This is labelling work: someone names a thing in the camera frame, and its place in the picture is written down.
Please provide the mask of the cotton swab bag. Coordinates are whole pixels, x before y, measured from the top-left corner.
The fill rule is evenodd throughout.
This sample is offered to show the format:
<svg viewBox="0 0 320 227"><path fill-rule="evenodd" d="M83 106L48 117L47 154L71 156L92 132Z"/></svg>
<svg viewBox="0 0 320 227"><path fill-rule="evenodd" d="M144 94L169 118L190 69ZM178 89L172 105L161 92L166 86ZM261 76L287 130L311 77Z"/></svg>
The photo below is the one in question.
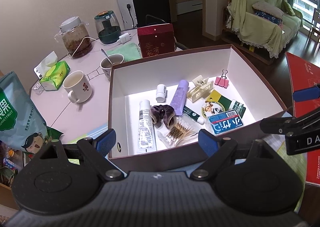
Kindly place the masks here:
<svg viewBox="0 0 320 227"><path fill-rule="evenodd" d="M197 141L201 124L187 115L176 116L174 124L167 128L164 123L156 130L156 136L166 148L176 148Z"/></svg>

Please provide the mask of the green carded balm package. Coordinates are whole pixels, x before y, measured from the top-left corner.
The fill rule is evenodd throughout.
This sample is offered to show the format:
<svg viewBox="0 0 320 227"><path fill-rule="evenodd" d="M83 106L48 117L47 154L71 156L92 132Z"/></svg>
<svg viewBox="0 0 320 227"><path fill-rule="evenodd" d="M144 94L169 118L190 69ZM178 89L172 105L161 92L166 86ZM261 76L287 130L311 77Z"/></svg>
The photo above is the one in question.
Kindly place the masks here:
<svg viewBox="0 0 320 227"><path fill-rule="evenodd" d="M216 115L230 110L235 110L242 118L246 111L246 107L243 103L234 99L230 100L217 92L217 90L213 90L204 101L201 112L202 116L207 118L211 115Z"/></svg>

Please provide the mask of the green ointment tube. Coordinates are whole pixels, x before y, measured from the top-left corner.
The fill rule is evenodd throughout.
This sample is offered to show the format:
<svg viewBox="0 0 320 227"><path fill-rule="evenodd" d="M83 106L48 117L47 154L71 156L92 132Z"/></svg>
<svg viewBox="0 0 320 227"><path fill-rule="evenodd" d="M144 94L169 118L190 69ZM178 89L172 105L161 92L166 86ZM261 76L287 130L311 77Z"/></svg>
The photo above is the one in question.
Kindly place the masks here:
<svg viewBox="0 0 320 227"><path fill-rule="evenodd" d="M184 108L183 108L183 113L201 125L203 125L205 123L205 120L203 117L201 117L198 113L194 112L192 109L190 109L186 106L184 106Z"/></svg>

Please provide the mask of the white cream tube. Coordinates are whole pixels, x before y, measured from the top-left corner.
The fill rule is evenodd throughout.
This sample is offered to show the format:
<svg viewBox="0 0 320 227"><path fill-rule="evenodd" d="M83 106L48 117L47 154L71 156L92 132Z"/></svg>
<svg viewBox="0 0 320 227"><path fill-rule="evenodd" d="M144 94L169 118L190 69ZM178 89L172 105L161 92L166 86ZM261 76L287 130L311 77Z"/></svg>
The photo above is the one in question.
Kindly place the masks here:
<svg viewBox="0 0 320 227"><path fill-rule="evenodd" d="M155 132L149 100L142 100L139 106L137 154L157 151Z"/></svg>

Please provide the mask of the purple roll bottle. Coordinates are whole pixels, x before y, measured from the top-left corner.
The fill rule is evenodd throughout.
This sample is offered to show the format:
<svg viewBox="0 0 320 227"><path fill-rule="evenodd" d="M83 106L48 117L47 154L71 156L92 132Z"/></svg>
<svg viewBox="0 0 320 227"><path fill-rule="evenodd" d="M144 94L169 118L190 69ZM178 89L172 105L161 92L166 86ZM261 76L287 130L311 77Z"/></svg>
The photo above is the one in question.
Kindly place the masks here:
<svg viewBox="0 0 320 227"><path fill-rule="evenodd" d="M171 100L170 106L174 109L177 116L181 116L183 114L188 88L189 82L186 80L180 80L176 92Z"/></svg>

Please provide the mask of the purple velvet scrunchie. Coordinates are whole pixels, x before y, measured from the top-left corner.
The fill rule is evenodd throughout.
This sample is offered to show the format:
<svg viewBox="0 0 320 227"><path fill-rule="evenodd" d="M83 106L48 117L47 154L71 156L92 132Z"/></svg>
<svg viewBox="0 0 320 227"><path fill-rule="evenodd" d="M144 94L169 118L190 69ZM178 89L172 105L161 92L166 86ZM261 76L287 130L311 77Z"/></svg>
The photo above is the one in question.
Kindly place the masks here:
<svg viewBox="0 0 320 227"><path fill-rule="evenodd" d="M160 126L164 123L167 129L173 127L176 123L176 113L170 105L154 105L150 109L150 116L152 123L156 126Z"/></svg>

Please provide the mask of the beige hair claw clip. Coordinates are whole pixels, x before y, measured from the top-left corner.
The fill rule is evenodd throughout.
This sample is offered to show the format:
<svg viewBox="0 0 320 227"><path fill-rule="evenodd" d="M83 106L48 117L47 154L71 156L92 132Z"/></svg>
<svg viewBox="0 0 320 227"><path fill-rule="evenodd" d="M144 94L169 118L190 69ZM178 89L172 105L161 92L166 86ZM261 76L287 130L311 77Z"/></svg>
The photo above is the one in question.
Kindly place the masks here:
<svg viewBox="0 0 320 227"><path fill-rule="evenodd" d="M203 96L207 96L207 94L214 88L213 81L209 80L209 78L203 78L202 75L194 78L192 82L194 87L187 92L187 97L192 103L195 103Z"/></svg>

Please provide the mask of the small white bottle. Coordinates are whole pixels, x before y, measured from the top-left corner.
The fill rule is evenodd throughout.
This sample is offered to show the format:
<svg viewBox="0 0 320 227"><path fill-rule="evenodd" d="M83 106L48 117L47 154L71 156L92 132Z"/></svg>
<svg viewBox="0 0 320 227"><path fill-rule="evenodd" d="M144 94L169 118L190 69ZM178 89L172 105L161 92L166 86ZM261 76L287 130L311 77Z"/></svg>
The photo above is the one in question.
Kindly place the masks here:
<svg viewBox="0 0 320 227"><path fill-rule="evenodd" d="M166 100L167 88L164 84L158 84L156 89L156 101L163 103Z"/></svg>

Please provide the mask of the checkered tablecloth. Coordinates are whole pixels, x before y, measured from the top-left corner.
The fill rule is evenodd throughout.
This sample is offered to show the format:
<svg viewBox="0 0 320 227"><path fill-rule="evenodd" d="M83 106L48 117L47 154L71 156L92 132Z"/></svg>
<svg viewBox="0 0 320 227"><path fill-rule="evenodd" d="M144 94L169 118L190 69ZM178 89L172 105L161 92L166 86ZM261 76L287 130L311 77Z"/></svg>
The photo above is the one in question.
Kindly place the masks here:
<svg viewBox="0 0 320 227"><path fill-rule="evenodd" d="M78 140L85 137L96 139L97 137L102 135L102 133L108 130L108 124L104 123L103 125L93 129L92 131L76 137L78 131L76 128L73 128L74 126L76 125L72 124L68 127L68 129L63 130L63 135L60 137L60 141L63 144L75 144ZM286 141L286 137L283 135L268 135L266 137L263 137L263 140L265 140L267 144L271 148L273 148L277 152L277 154L280 155L282 159L284 159L285 162L287 162L290 168L299 176L300 180L302 181L303 192L295 208L295 212L298 212L302 205L305 190L305 181L307 175L307 155L304 153L288 155L287 152L289 150L289 142Z"/></svg>

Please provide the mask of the white mug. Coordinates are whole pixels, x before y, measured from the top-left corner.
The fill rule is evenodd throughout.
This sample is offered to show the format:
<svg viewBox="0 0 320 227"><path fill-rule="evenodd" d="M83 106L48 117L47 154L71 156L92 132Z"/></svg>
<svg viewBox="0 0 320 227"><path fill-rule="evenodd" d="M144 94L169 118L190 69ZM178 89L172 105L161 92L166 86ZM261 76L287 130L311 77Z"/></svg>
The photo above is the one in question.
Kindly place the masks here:
<svg viewBox="0 0 320 227"><path fill-rule="evenodd" d="M70 73L62 86L67 91L68 99L76 104L89 100L93 92L88 79L81 70Z"/></svg>

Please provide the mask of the green snack bag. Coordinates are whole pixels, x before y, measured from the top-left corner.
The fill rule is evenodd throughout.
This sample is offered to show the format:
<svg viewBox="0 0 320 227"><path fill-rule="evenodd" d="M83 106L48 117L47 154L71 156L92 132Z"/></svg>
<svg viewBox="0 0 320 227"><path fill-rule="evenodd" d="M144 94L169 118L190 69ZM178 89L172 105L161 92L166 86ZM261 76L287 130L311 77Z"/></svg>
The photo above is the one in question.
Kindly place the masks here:
<svg viewBox="0 0 320 227"><path fill-rule="evenodd" d="M36 154L63 135L47 125L13 71L1 77L0 107L1 142L12 149Z"/></svg>

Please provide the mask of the cup with spoon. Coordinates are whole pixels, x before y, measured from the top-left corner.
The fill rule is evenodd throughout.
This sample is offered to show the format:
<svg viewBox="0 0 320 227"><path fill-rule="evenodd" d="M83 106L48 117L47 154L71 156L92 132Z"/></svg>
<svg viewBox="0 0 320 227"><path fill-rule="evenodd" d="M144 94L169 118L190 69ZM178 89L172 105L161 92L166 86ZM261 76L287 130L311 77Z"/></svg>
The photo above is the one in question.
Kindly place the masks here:
<svg viewBox="0 0 320 227"><path fill-rule="evenodd" d="M100 62L100 68L102 69L107 79L110 80L112 67L123 63L124 56L121 54L108 55L104 49L100 50L105 55L105 58Z"/></svg>

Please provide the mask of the green cloth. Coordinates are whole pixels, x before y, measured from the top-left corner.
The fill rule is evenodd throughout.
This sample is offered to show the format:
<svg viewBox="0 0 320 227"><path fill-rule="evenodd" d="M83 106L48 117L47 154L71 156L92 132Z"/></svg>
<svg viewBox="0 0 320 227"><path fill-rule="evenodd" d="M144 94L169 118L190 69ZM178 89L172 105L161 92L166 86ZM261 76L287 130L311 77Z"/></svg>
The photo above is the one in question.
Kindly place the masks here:
<svg viewBox="0 0 320 227"><path fill-rule="evenodd" d="M118 46L113 50L107 51L108 55L121 54L124 57L124 62L133 61L142 58L140 48L135 43L125 43L124 45Z"/></svg>

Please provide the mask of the green humidifier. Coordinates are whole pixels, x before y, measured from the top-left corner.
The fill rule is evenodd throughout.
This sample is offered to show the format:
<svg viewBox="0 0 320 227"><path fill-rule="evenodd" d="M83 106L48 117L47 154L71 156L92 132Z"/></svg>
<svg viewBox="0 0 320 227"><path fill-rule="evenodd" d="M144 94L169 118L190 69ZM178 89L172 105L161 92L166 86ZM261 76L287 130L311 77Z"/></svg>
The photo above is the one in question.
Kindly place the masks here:
<svg viewBox="0 0 320 227"><path fill-rule="evenodd" d="M112 10L97 14L94 21L98 37L103 44L113 44L119 39L121 29Z"/></svg>

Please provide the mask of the black mini fridge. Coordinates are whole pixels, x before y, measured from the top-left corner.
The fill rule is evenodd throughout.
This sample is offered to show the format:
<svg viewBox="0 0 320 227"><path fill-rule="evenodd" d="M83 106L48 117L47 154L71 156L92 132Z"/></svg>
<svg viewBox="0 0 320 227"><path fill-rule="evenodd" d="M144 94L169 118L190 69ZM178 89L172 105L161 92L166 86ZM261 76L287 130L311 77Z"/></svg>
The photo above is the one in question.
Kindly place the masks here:
<svg viewBox="0 0 320 227"><path fill-rule="evenodd" d="M117 0L126 30L171 22L169 0Z"/></svg>

